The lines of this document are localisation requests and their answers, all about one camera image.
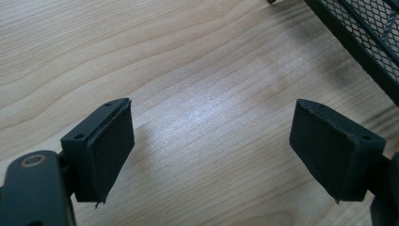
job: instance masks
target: black wire mesh basket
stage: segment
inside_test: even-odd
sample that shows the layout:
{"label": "black wire mesh basket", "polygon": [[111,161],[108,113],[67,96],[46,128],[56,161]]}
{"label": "black wire mesh basket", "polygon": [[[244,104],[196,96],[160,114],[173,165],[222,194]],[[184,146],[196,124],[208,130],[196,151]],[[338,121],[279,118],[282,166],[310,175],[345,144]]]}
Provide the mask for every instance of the black wire mesh basket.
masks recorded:
{"label": "black wire mesh basket", "polygon": [[399,0],[305,0],[399,106]]}

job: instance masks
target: wooden table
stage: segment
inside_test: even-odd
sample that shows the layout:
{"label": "wooden table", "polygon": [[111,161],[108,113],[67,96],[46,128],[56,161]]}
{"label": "wooden table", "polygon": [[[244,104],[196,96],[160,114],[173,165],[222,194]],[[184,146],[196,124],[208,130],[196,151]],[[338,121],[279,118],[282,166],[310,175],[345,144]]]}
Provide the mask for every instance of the wooden table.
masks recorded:
{"label": "wooden table", "polygon": [[78,225],[370,225],[288,143],[295,100],[399,146],[399,110],[301,0],[4,0],[0,183],[98,105],[132,102],[136,146]]}

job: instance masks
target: light wood tabletop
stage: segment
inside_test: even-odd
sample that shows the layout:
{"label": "light wood tabletop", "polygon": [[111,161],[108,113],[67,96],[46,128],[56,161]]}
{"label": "light wood tabletop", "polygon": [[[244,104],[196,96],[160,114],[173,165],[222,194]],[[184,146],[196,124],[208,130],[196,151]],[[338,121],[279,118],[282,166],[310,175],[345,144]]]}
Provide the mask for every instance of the light wood tabletop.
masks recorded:
{"label": "light wood tabletop", "polygon": [[399,110],[301,0],[4,0],[0,183],[17,157],[132,99],[136,145],[78,225],[371,225],[288,141],[295,101],[328,105],[399,151]]}

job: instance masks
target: metal mesh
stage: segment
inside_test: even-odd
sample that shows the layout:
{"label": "metal mesh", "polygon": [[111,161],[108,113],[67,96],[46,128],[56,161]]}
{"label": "metal mesh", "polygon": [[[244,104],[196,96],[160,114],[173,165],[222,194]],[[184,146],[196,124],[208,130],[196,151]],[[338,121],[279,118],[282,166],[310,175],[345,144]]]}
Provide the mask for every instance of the metal mesh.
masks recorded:
{"label": "metal mesh", "polygon": [[362,21],[371,27],[372,32],[391,49],[395,57],[399,57],[398,12],[382,0],[321,0],[378,64],[387,71],[399,88],[399,65],[396,65],[392,61],[392,57],[387,56],[386,52],[381,50],[381,46],[373,39],[373,34],[363,29],[363,26],[343,7],[341,1],[347,3]]}

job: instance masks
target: wood grain surface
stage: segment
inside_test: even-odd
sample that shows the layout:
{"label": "wood grain surface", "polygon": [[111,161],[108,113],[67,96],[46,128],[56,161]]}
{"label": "wood grain surface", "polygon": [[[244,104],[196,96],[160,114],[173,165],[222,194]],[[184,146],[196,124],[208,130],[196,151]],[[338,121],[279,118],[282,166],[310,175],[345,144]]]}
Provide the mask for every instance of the wood grain surface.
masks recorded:
{"label": "wood grain surface", "polygon": [[78,225],[370,225],[291,149],[295,100],[399,146],[399,110],[301,0],[0,4],[0,183],[8,164],[129,97],[136,146]]}

